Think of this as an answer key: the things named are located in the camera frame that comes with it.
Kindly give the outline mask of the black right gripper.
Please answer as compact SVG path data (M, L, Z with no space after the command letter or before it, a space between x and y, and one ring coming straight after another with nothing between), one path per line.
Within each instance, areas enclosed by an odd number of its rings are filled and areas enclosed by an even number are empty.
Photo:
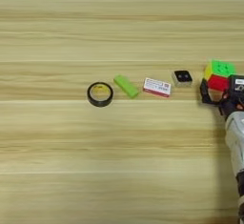
M218 101L213 101L209 95L208 82L202 79L200 94L203 103L217 106L224 117L229 117L233 112L244 112L244 92L224 91Z

